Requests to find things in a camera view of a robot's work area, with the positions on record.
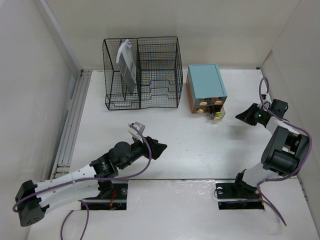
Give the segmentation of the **clear plastic drawer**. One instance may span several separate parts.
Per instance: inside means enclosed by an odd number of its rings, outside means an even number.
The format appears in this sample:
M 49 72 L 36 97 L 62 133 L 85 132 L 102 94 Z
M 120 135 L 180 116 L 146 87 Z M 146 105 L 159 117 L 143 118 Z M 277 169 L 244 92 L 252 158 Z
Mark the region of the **clear plastic drawer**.
M 211 98 L 211 103 L 213 105 L 223 105 L 225 103 L 226 99 L 227 99 L 226 96 L 212 97 Z
M 223 105 L 211 105 L 208 107 L 209 121 L 220 121 L 224 118 L 225 114 Z
M 195 106 L 206 106 L 211 103 L 211 98 L 197 98 L 195 100 Z
M 203 114 L 209 111 L 208 106 L 195 106 L 193 108 L 193 114 Z

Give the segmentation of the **grey paper swatch booklet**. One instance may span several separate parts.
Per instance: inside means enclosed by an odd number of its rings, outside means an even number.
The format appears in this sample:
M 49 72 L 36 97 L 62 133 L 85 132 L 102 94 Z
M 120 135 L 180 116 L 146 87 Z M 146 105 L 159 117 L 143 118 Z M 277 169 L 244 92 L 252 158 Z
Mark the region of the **grey paper swatch booklet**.
M 133 58 L 133 46 L 129 39 L 121 43 L 117 52 L 116 63 L 128 91 L 132 94 L 137 85 L 137 67 Z

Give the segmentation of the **yellow cap black highlighter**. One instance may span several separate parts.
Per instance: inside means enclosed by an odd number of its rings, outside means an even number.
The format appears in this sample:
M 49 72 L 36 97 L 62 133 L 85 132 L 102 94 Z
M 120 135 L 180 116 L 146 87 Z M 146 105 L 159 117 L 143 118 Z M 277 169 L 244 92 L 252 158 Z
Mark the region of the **yellow cap black highlighter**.
M 216 114 L 211 114 L 211 118 L 213 120 L 220 120 L 222 118 L 221 112 L 217 112 Z

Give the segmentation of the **purple cap black highlighter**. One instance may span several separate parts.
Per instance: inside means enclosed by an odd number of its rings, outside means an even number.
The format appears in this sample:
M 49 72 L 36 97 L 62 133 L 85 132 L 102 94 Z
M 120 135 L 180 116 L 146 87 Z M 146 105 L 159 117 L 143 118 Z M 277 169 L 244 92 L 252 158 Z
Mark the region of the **purple cap black highlighter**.
M 211 105 L 211 106 L 209 106 L 209 112 L 210 112 L 210 114 L 219 113 L 220 108 L 217 105 Z

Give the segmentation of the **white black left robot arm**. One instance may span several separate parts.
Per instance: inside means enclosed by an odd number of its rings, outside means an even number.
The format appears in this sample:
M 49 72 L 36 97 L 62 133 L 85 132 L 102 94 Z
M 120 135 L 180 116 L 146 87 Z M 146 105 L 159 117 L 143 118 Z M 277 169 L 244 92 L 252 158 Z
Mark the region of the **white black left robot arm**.
M 25 181 L 16 194 L 13 207 L 20 226 L 36 224 L 45 214 L 78 200 L 109 197 L 114 190 L 112 180 L 118 176 L 119 170 L 141 157 L 156 160 L 167 147 L 149 136 L 145 140 L 134 140 L 132 144 L 121 141 L 79 170 L 53 180 Z

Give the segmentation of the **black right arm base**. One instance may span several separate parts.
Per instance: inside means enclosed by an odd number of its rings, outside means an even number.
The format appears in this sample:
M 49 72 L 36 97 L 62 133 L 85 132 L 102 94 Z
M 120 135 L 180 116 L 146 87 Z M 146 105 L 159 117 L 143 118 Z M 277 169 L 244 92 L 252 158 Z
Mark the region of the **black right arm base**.
M 214 195 L 219 210 L 264 210 L 262 197 L 257 188 L 243 181 L 244 171 L 234 180 L 217 181 Z

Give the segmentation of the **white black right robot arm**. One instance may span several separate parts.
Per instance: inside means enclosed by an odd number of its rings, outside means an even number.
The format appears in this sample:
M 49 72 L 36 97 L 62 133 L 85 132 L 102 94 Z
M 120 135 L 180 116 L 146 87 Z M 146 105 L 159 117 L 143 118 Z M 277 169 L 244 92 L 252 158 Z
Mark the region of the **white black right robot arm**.
M 274 99 L 268 109 L 253 103 L 246 111 L 235 116 L 250 126 L 261 124 L 272 134 L 260 162 L 237 174 L 231 185 L 235 196 L 243 197 L 248 192 L 255 192 L 258 183 L 267 179 L 295 175 L 294 171 L 298 170 L 306 157 L 310 140 L 283 120 L 287 108 L 287 102 Z

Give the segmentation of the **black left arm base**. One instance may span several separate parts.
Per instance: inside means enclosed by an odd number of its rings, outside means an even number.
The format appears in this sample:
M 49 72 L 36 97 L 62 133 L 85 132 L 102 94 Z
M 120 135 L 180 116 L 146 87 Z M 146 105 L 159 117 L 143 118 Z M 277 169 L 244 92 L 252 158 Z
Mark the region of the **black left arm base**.
M 108 188 L 96 197 L 83 199 L 92 211 L 125 211 L 127 209 L 128 180 L 109 183 Z

